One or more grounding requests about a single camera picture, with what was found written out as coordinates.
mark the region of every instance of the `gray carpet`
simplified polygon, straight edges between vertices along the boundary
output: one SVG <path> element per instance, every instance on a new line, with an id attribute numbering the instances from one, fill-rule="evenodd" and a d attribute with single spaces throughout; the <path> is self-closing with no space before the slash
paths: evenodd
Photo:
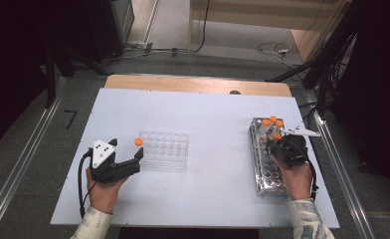
<path id="1" fill-rule="evenodd" d="M 177 76 L 206 76 L 261 81 L 281 73 L 287 68 L 278 63 L 264 63 L 239 59 L 168 54 L 135 59 L 116 60 L 104 66 L 117 74 L 158 74 Z M 36 154 L 0 223 L 0 238 L 69 238 L 75 227 L 51 226 L 50 220 L 60 195 L 61 185 L 68 173 L 78 143 L 99 88 L 106 76 L 92 70 L 79 70 L 68 80 L 65 95 L 41 141 Z M 305 103 L 303 89 L 294 80 L 287 80 L 292 94 L 301 105 Z M 37 123 L 45 104 L 45 93 L 36 98 L 0 141 L 0 187 L 23 149 Z M 64 110 L 78 111 L 71 127 L 66 129 L 71 115 Z M 303 115 L 308 109 L 301 109 Z M 390 212 L 390 182 L 382 176 L 370 175 L 356 169 L 360 159 L 355 141 L 346 128 L 328 114 L 333 140 L 352 178 L 367 212 Z M 332 230 L 336 238 L 359 238 L 344 196 L 335 180 L 319 138 L 313 141 L 327 189 L 339 220 L 340 229 Z M 378 238 L 390 238 L 390 217 L 373 214 L 370 221 Z M 116 238 L 117 228 L 110 228 L 107 238 Z M 260 230 L 261 238 L 291 238 L 291 228 Z"/>

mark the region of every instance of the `cable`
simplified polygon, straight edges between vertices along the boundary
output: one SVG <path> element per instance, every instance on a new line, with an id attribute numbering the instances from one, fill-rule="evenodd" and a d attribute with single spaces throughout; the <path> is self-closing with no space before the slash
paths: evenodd
<path id="1" fill-rule="evenodd" d="M 320 13 L 321 10 L 322 10 L 322 6 L 324 5 L 324 2 L 325 2 L 325 0 L 322 0 L 321 6 L 319 7 L 318 12 L 316 13 L 315 19 L 313 19 L 312 24 L 310 24 L 309 28 L 303 33 L 303 36 L 302 36 L 301 39 L 300 39 L 300 43 L 299 43 L 299 45 L 298 45 L 298 48 L 301 46 L 301 43 L 303 42 L 303 38 L 304 38 L 304 36 L 306 35 L 306 33 L 313 27 L 313 25 L 315 25 L 315 22 L 316 22 L 316 20 L 318 19 L 319 13 Z"/>
<path id="2" fill-rule="evenodd" d="M 336 16 L 336 14 L 333 14 L 333 15 L 332 15 L 331 19 L 329 20 L 329 24 L 331 24 L 331 22 L 332 22 L 332 20 L 334 20 L 335 16 Z M 322 39 L 322 43 L 321 43 L 321 51 L 322 51 L 322 50 L 323 50 L 323 48 L 324 48 L 324 45 L 325 45 L 325 40 L 327 39 L 327 37 L 328 37 L 328 34 L 329 34 L 329 33 L 330 33 L 330 32 L 328 31 L 328 32 L 325 34 L 325 37 Z"/>
<path id="3" fill-rule="evenodd" d="M 198 0 L 198 35 L 201 35 L 201 0 Z"/>
<path id="4" fill-rule="evenodd" d="M 296 74 L 296 76 L 300 79 L 300 81 L 303 81 L 303 78 L 299 75 L 299 74 Z M 297 80 L 295 80 L 293 77 L 291 77 L 292 81 L 294 82 L 298 82 Z"/>
<path id="5" fill-rule="evenodd" d="M 83 201 L 83 165 L 87 157 L 91 157 L 92 154 L 93 149 L 90 148 L 86 153 L 84 153 L 83 157 L 81 158 L 80 165 L 78 166 L 78 195 L 80 199 L 80 213 L 82 218 L 84 218 L 84 215 L 86 214 Z"/>
<path id="6" fill-rule="evenodd" d="M 310 122 L 311 122 L 313 113 L 316 111 L 316 109 L 317 109 L 317 106 L 313 106 L 313 107 L 309 110 L 309 113 L 306 114 L 306 115 L 302 118 L 302 120 L 307 119 L 306 128 L 310 128 Z"/>
<path id="7" fill-rule="evenodd" d="M 312 190 L 310 192 L 310 197 L 315 200 L 316 191 L 319 189 L 319 187 L 316 185 L 316 171 L 315 167 L 313 166 L 312 162 L 310 161 L 309 157 L 304 153 L 300 148 L 297 147 L 296 144 L 292 143 L 290 140 L 286 140 L 288 143 L 290 143 L 292 146 L 296 148 L 297 151 L 299 151 L 304 159 L 306 160 L 307 164 L 309 164 L 310 172 L 312 173 Z"/>
<path id="8" fill-rule="evenodd" d="M 271 53 L 270 53 L 270 54 L 265 53 L 261 47 L 266 46 L 266 45 L 270 45 L 270 44 L 272 44 Z M 275 52 L 275 46 L 278 46 L 278 45 L 287 46 L 287 48 L 283 49 L 283 50 L 287 50 L 287 51 L 284 52 L 284 53 L 282 53 L 282 56 L 281 56 L 281 57 L 279 57 L 279 55 L 277 55 L 277 53 Z M 284 57 L 286 54 L 290 54 L 290 50 L 292 49 L 292 45 L 289 44 L 289 43 L 286 43 L 286 42 L 281 42 L 281 43 L 263 43 L 263 44 L 257 46 L 255 49 L 257 50 L 257 52 L 259 52 L 259 53 L 261 53 L 261 54 L 264 54 L 264 55 L 273 55 L 277 60 L 279 60 L 281 63 L 285 64 L 285 65 L 286 65 L 287 67 L 289 67 L 289 68 L 294 68 L 294 67 L 295 67 L 295 65 L 291 65 L 291 64 L 289 64 L 289 63 L 287 63 L 287 62 L 285 62 L 285 61 L 283 60 L 283 57 Z"/>
<path id="9" fill-rule="evenodd" d="M 95 181 L 94 184 L 93 184 L 93 186 L 91 186 L 91 188 L 90 188 L 89 191 L 87 192 L 86 197 L 84 197 L 83 203 L 86 203 L 86 200 L 87 200 L 88 195 L 89 195 L 90 192 L 93 190 L 93 188 L 96 186 L 96 184 L 97 184 L 97 182 Z"/>
<path id="10" fill-rule="evenodd" d="M 115 60 L 120 60 L 120 59 L 132 59 L 132 58 L 138 58 L 138 57 L 146 57 L 146 56 L 150 56 L 150 55 L 154 55 L 154 54 L 160 54 L 160 53 L 179 53 L 179 54 L 196 54 L 198 53 L 199 51 L 201 51 L 202 47 L 204 46 L 205 44 L 205 29 L 206 29 L 206 26 L 207 26 L 207 18 L 208 18 L 208 12 L 209 12 L 209 9 L 210 9 L 210 2 L 211 0 L 208 0 L 207 2 L 207 8 L 205 10 L 205 15 L 204 15 L 204 24 L 203 24 L 203 27 L 202 27 L 202 42 L 201 42 L 201 45 L 198 47 L 197 50 L 195 51 L 188 51 L 186 49 L 178 49 L 178 48 L 173 48 L 173 49 L 167 49 L 167 48 L 154 48 L 154 49 L 143 49 L 143 48 L 138 48 L 136 47 L 137 49 L 129 49 L 129 50 L 126 50 L 123 52 L 123 54 L 127 53 L 127 52 L 134 52 L 134 51 L 144 51 L 145 53 L 144 54 L 141 54 L 141 55 L 136 55 L 136 56 L 129 56 L 129 57 L 119 57 L 119 58 L 113 58 L 113 59 L 109 59 L 108 61 L 115 61 Z"/>
<path id="11" fill-rule="evenodd" d="M 316 104 L 318 104 L 318 102 L 306 103 L 306 104 L 303 104 L 303 105 L 300 105 L 300 106 L 297 106 L 297 107 L 298 108 L 310 107 L 310 106 L 315 106 Z"/>
<path id="12" fill-rule="evenodd" d="M 344 55 L 347 51 L 347 49 L 352 45 L 352 43 L 356 39 L 356 34 L 351 34 L 348 36 L 347 41 L 342 45 L 341 49 L 336 53 L 336 56 L 334 58 L 334 63 L 329 66 L 329 72 L 328 72 L 328 79 L 325 79 L 328 81 L 327 85 L 327 91 L 332 97 L 337 97 L 337 85 L 340 82 L 340 77 L 342 76 L 344 69 L 341 62 L 343 61 Z"/>

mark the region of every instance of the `white table surface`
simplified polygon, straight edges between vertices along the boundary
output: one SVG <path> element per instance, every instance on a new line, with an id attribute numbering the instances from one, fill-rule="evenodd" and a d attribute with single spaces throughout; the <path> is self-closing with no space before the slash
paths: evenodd
<path id="1" fill-rule="evenodd" d="M 294 98 L 101 89 L 51 223 L 81 222 L 78 165 L 96 138 L 117 138 L 116 162 L 122 162 L 133 158 L 138 150 L 133 141 L 147 130 L 189 134 L 188 166 L 181 170 L 141 167 L 120 190 L 111 224 L 291 227 L 287 197 L 256 195 L 248 127 L 252 118 L 271 115 L 284 119 L 286 128 L 303 127 Z M 317 171 L 315 204 L 323 222 L 338 228 L 308 138 L 306 142 Z M 84 173 L 83 184 L 87 188 Z"/>

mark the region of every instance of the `floor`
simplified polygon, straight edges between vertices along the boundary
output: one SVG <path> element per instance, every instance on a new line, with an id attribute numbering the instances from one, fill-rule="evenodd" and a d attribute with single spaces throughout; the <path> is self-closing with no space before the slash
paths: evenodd
<path id="1" fill-rule="evenodd" d="M 162 0 L 152 25 L 148 41 L 156 48 L 183 48 L 187 42 L 187 27 L 183 24 L 179 31 L 174 29 L 167 17 L 171 5 L 185 9 L 186 1 Z M 237 36 L 253 34 L 250 39 L 229 38 L 227 30 L 240 31 Z M 198 46 L 198 23 L 194 22 L 194 47 Z M 285 42 L 292 45 L 293 39 L 288 31 L 282 29 L 239 29 L 207 23 L 205 48 L 197 55 L 179 55 L 172 58 L 170 53 L 156 54 L 148 57 L 136 57 L 125 54 L 123 59 L 105 62 L 103 66 L 117 74 L 156 74 L 176 76 L 207 76 L 246 81 L 262 81 L 278 76 L 288 70 L 288 66 L 279 61 L 271 49 L 263 46 L 263 53 L 256 47 L 266 43 Z M 285 63 L 301 64 L 299 57 L 293 53 L 284 57 Z M 291 87 L 292 95 L 299 105 L 307 102 L 304 89 L 299 81 L 304 74 L 299 74 L 285 81 Z M 64 90 L 59 105 L 53 111 L 53 118 L 39 140 L 37 149 L 32 153 L 28 169 L 18 184 L 16 193 L 0 221 L 0 238 L 69 238 L 75 226 L 52 226 L 50 219 L 57 199 L 62 190 L 62 183 L 68 173 L 71 161 L 84 131 L 98 89 L 102 88 L 106 76 L 100 76 L 90 69 L 80 66 L 73 79 L 63 79 Z M 21 157 L 27 140 L 33 133 L 44 111 L 46 94 L 41 93 L 11 126 L 0 141 L 0 190 L 4 185 L 15 162 Z M 308 108 L 300 109 L 303 115 Z M 71 114 L 77 116 L 70 127 Z M 390 238 L 390 181 L 381 175 L 371 175 L 359 171 L 361 162 L 357 153 L 354 135 L 340 125 L 330 112 L 326 113 L 327 123 L 340 157 L 348 171 L 360 201 L 363 205 L 376 238 Z M 313 141 L 315 153 L 321 164 L 326 186 L 332 197 L 333 207 L 340 222 L 340 229 L 334 229 L 336 238 L 361 238 L 355 222 L 348 210 L 344 195 L 335 180 L 334 170 L 328 162 L 328 155 L 322 141 Z M 110 228 L 106 238 L 117 238 L 118 228 Z M 291 238 L 291 228 L 267 228 L 259 230 L 261 238 Z"/>

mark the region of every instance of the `black cable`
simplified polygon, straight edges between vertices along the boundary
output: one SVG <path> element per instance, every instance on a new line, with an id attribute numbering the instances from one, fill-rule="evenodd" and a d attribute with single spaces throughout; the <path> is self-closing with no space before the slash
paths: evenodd
<path id="1" fill-rule="evenodd" d="M 297 106 L 298 108 L 302 108 L 302 107 L 310 107 L 310 106 L 314 106 L 318 104 L 318 102 L 313 102 L 313 103 L 306 103 L 306 104 L 303 104 L 303 105 L 299 105 Z"/>
<path id="2" fill-rule="evenodd" d="M 303 71 L 303 72 L 299 72 L 296 74 L 296 76 L 300 79 L 300 81 L 302 82 L 303 81 L 303 78 L 299 75 L 300 73 L 304 73 L 305 75 L 307 75 L 307 72 L 306 71 Z"/>
<path id="3" fill-rule="evenodd" d="M 195 51 L 188 51 L 186 49 L 181 49 L 181 48 L 152 48 L 152 49 L 143 49 L 143 48 L 138 48 L 136 47 L 137 49 L 129 49 L 129 50 L 126 50 L 123 52 L 124 53 L 127 53 L 127 52 L 132 52 L 132 51 L 145 51 L 146 53 L 145 54 L 142 54 L 140 56 L 137 56 L 137 57 L 143 57 L 143 56 L 150 56 L 150 55 L 153 55 L 153 54 L 156 54 L 156 53 L 160 53 L 160 52 L 170 52 L 170 53 L 186 53 L 186 54 L 196 54 L 198 53 L 199 51 L 201 51 L 202 47 L 204 46 L 205 44 L 205 29 L 206 29 L 206 26 L 207 26 L 207 18 L 208 18 L 208 12 L 209 12 L 209 9 L 210 9 L 210 2 L 211 0 L 208 0 L 207 2 L 207 8 L 205 10 L 205 15 L 204 15 L 204 24 L 203 24 L 203 27 L 202 27 L 202 42 L 201 42 L 201 45 L 198 47 L 197 50 Z"/>
<path id="4" fill-rule="evenodd" d="M 320 13 L 321 10 L 322 10 L 322 6 L 324 5 L 324 2 L 325 2 L 325 0 L 322 0 L 321 6 L 319 7 L 318 12 L 316 13 L 315 19 L 313 20 L 313 22 L 312 22 L 312 24 L 309 26 L 309 28 L 303 33 L 303 36 L 301 37 L 300 43 L 299 43 L 299 45 L 298 45 L 297 48 L 300 47 L 300 45 L 301 45 L 301 43 L 303 42 L 303 38 L 304 38 L 304 36 L 306 35 L 306 33 L 313 27 L 313 25 L 315 25 L 315 22 L 316 22 L 316 20 L 318 19 L 319 13 Z"/>
<path id="5" fill-rule="evenodd" d="M 84 197 L 84 201 L 83 201 L 83 204 L 86 203 L 86 200 L 87 200 L 87 197 L 89 196 L 90 192 L 93 190 L 93 188 L 96 186 L 97 182 L 95 181 L 93 186 L 91 186 L 91 188 L 89 189 L 89 191 L 87 192 L 86 196 Z"/>
<path id="6" fill-rule="evenodd" d="M 327 91 L 328 93 L 336 98 L 338 96 L 337 85 L 340 82 L 340 75 L 343 72 L 342 60 L 345 56 L 347 49 L 352 45 L 356 39 L 356 34 L 353 33 L 348 36 L 347 41 L 341 46 L 340 50 L 336 53 L 334 63 L 329 67 L 329 74 L 327 80 Z"/>
<path id="7" fill-rule="evenodd" d="M 302 118 L 303 120 L 307 119 L 307 121 L 306 121 L 306 128 L 310 128 L 310 122 L 311 122 L 313 113 L 314 113 L 316 110 L 317 110 L 317 106 L 312 107 L 312 108 L 309 110 L 309 113 L 306 114 L 306 115 Z"/>
<path id="8" fill-rule="evenodd" d="M 297 82 L 297 80 L 295 80 L 293 77 L 291 77 L 292 81 L 294 82 Z"/>
<path id="9" fill-rule="evenodd" d="M 319 189 L 319 187 L 316 185 L 316 171 L 315 171 L 315 167 L 313 166 L 313 164 L 310 161 L 309 157 L 300 148 L 298 148 L 296 144 L 292 143 L 290 140 L 287 140 L 287 142 L 290 143 L 292 146 L 294 146 L 296 148 L 296 150 L 299 151 L 303 155 L 303 157 L 306 160 L 307 164 L 309 164 L 310 172 L 312 173 L 312 190 L 310 192 L 310 198 L 315 200 L 316 191 Z"/>
<path id="10" fill-rule="evenodd" d="M 90 148 L 86 153 L 84 153 L 83 157 L 81 158 L 80 165 L 78 166 L 78 195 L 80 199 L 80 213 L 82 218 L 84 218 L 84 215 L 86 214 L 83 201 L 83 165 L 87 157 L 92 156 L 92 154 L 93 149 Z"/>
<path id="11" fill-rule="evenodd" d="M 201 51 L 202 47 L 205 43 L 205 27 L 207 25 L 207 17 L 208 17 L 208 10 L 210 9 L 210 0 L 207 2 L 207 8 L 205 9 L 205 16 L 204 16 L 204 25 L 202 26 L 202 42 L 201 45 L 198 47 L 197 50 L 193 51 L 192 53 L 198 53 Z"/>
<path id="12" fill-rule="evenodd" d="M 336 14 L 333 14 L 332 17 L 331 17 L 331 20 L 329 20 L 329 24 L 331 24 L 332 20 L 334 20 L 334 17 L 336 16 Z M 321 51 L 324 49 L 324 45 L 325 45 L 325 40 L 328 36 L 330 32 L 328 31 L 326 34 L 325 34 L 325 37 L 322 39 L 322 43 L 321 43 Z"/>

